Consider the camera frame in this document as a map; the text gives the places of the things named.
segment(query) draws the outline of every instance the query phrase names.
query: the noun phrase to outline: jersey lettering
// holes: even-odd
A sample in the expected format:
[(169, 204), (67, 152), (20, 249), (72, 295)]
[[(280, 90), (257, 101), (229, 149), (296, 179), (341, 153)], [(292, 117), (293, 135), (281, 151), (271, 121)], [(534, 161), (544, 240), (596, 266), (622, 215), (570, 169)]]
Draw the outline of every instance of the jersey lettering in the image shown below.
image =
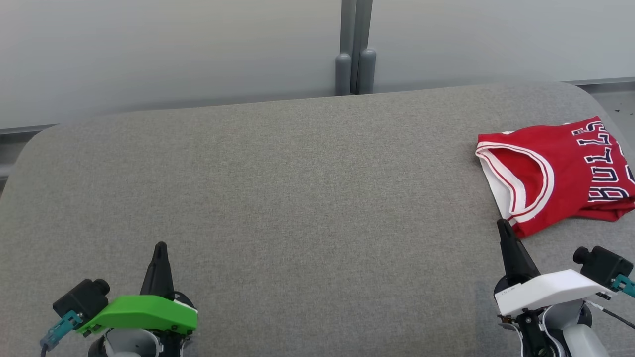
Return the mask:
[(590, 139), (590, 140), (583, 140), (583, 139), (578, 139), (578, 145), (591, 145), (591, 144), (595, 144), (595, 145), (611, 145), (611, 142), (608, 140), (608, 134), (598, 134), (598, 139)]
[(610, 147), (605, 147), (604, 148), (604, 155), (589, 155), (589, 156), (585, 156), (584, 159), (589, 164), (590, 163), (597, 163), (597, 162), (603, 162), (603, 163), (609, 163), (609, 164), (613, 163), (613, 158), (611, 158), (611, 148)]
[(618, 182), (620, 180), (612, 167), (591, 166), (591, 172), (593, 172), (591, 182)]
[(626, 164), (626, 176), (633, 184), (635, 184), (635, 178), (633, 177), (633, 172), (631, 172), (631, 169), (629, 168), (629, 164)]
[(628, 198), (629, 193), (619, 187), (592, 187), (589, 189), (589, 202), (611, 202)]
[(580, 128), (577, 130), (573, 130), (571, 132), (571, 134), (574, 135), (580, 135), (582, 133), (590, 133), (592, 131), (603, 131), (606, 132), (606, 129), (604, 128), (604, 124), (602, 124), (601, 121), (594, 121), (592, 123), (587, 124), (587, 126), (585, 126), (584, 128)]

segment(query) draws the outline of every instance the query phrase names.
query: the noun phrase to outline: floor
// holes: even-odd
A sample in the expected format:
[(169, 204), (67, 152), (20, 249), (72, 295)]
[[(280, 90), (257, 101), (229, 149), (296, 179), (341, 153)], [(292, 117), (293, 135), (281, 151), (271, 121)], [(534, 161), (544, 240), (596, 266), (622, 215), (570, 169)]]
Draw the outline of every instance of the floor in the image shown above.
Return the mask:
[(604, 107), (630, 147), (635, 148), (635, 83), (588, 84), (580, 88)]
[[(580, 88), (591, 94), (620, 128), (626, 141), (635, 149), (635, 82), (585, 84)], [(24, 145), (33, 133), (0, 133), (0, 196), (6, 177)]]

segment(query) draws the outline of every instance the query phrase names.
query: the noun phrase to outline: black camera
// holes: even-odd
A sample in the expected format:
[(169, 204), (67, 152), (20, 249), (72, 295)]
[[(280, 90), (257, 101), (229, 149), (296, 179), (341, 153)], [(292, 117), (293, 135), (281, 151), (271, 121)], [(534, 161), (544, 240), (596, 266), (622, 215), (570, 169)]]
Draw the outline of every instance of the black camera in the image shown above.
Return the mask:
[(582, 275), (614, 292), (619, 291), (613, 287), (615, 278), (619, 274), (628, 276), (633, 270), (633, 263), (601, 246), (595, 246), (591, 252), (581, 246), (575, 250), (573, 261), (582, 264)]
[(96, 279), (95, 281), (84, 279), (71, 291), (54, 302), (53, 310), (60, 317), (64, 317), (69, 311), (75, 311), (75, 313), (80, 314), (79, 316), (83, 322), (75, 325), (73, 329), (77, 330), (97, 316), (108, 305), (106, 294), (109, 291), (110, 286), (102, 279)]

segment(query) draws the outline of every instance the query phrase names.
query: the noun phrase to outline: red jersey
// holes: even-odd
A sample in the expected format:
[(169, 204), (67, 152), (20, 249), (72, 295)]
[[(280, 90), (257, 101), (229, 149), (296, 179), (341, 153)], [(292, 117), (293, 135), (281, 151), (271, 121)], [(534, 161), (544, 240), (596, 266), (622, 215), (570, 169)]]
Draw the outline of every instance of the red jersey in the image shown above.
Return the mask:
[(635, 208), (635, 179), (597, 116), (482, 134), (476, 156), (520, 238), (568, 217), (614, 222)]

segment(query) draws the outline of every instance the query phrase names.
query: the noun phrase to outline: gray table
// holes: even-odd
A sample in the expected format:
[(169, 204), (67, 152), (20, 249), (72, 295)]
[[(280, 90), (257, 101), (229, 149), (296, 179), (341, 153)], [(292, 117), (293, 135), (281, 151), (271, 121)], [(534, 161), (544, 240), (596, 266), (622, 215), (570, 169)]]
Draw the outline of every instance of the gray table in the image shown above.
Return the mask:
[[(0, 199), (3, 356), (35, 356), (83, 278), (138, 293), (167, 242), (200, 310), (190, 356), (514, 356), (492, 290), (498, 210), (477, 134), (608, 115), (561, 83), (165, 111), (62, 125)], [(570, 219), (525, 240), (543, 273), (580, 245), (635, 260), (635, 222)], [(626, 296), (606, 303), (635, 320)], [(632, 330), (595, 313), (612, 356)], [(72, 335), (50, 356), (84, 356)]]

